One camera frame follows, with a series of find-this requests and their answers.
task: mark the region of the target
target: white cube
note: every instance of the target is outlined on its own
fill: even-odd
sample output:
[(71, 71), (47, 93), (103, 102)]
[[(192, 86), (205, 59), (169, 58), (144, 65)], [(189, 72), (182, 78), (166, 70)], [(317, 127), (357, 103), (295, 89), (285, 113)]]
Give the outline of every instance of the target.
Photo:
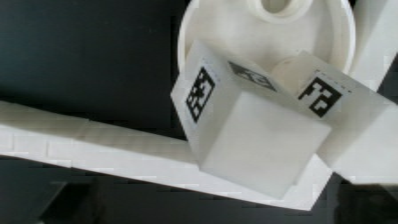
[(398, 183), (398, 107), (306, 52), (276, 79), (333, 126), (318, 155), (357, 184)]
[(260, 67), (199, 41), (173, 100), (201, 170), (281, 198), (331, 127)]

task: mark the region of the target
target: white plate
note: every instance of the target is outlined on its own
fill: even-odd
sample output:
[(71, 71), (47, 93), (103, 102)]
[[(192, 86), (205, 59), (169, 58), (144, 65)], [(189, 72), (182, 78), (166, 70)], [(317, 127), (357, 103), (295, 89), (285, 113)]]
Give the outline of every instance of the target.
[(267, 71), (306, 50), (349, 73), (356, 51), (349, 1), (313, 1), (302, 18), (279, 25), (254, 17), (244, 0), (192, 0), (180, 30), (180, 71), (196, 38), (212, 41)]

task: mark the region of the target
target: white block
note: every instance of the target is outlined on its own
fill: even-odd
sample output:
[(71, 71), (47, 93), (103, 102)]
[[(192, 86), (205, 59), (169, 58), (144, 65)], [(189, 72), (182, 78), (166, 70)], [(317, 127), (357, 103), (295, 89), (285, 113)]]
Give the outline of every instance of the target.
[(357, 52), (350, 76), (373, 91), (398, 53), (397, 12), (397, 0), (359, 0), (356, 3)]
[(398, 183), (398, 107), (308, 53), (274, 69), (276, 79), (333, 126), (318, 155), (357, 184)]
[(196, 42), (173, 100), (201, 170), (281, 198), (331, 127), (260, 67)]

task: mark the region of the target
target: dark background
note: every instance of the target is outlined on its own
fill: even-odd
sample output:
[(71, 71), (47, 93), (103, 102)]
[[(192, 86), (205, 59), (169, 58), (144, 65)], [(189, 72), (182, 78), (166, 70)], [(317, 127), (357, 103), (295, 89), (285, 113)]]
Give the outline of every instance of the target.
[[(171, 103), (189, 1), (0, 0), (0, 100), (185, 139)], [(398, 61), (381, 93), (398, 102)], [(398, 223), (334, 175), (311, 212), (0, 157), (0, 223)]]

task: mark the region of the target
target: white surface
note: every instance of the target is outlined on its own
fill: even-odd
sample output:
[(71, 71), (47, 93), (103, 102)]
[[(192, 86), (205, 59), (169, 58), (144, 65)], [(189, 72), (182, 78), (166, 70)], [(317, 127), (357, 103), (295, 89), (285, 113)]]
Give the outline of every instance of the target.
[(313, 0), (247, 0), (253, 14), (265, 22), (292, 23), (308, 13)]
[(317, 0), (290, 24), (270, 24), (251, 14), (247, 1), (194, 0), (180, 30), (180, 71), (194, 39), (210, 40), (265, 70), (302, 50), (349, 72), (356, 24), (347, 0)]
[[(231, 62), (251, 71), (240, 69), (235, 74)], [(212, 95), (192, 98), (203, 69), (217, 84)], [(256, 80), (263, 78), (270, 81), (274, 89), (238, 76), (253, 74)], [(189, 109), (190, 98), (190, 102), (208, 99), (208, 103), (201, 104), (205, 110), (198, 121)], [(178, 78), (173, 101), (201, 170), (281, 198), (295, 184), (331, 127), (297, 111), (297, 99), (253, 63), (238, 60), (237, 56), (228, 58), (228, 53), (217, 53), (199, 41)]]
[[(311, 159), (297, 186), (290, 189), (283, 200), (276, 200), (199, 171), (185, 141), (6, 102), (0, 103), (0, 107), (2, 112), (18, 111), (20, 114), (15, 116), (18, 126), (0, 124), (0, 138), (7, 139), (7, 141), (0, 141), (2, 155), (166, 184), (262, 204), (301, 210), (311, 209), (333, 173), (318, 157)], [(25, 122), (22, 122), (31, 111), (36, 112), (36, 116), (43, 120), (71, 122), (68, 124), (73, 126), (68, 126), (73, 128), (66, 132), (66, 136), (59, 132), (59, 127), (43, 128), (41, 133), (31, 130), (32, 126), (25, 126)], [(38, 144), (38, 141), (20, 141), (22, 139), (16, 138), (20, 135), (45, 139), (47, 145)], [(25, 144), (27, 147), (18, 149), (16, 145), (20, 144)]]
[(279, 83), (292, 94), (301, 96), (317, 70), (324, 73), (324, 80), (343, 95), (324, 117), (333, 125), (333, 133), (320, 147), (320, 158), (352, 183), (397, 184), (398, 106), (306, 53), (281, 63), (274, 70)]
[(377, 91), (398, 53), (398, 1), (357, 0), (357, 52), (350, 76)]

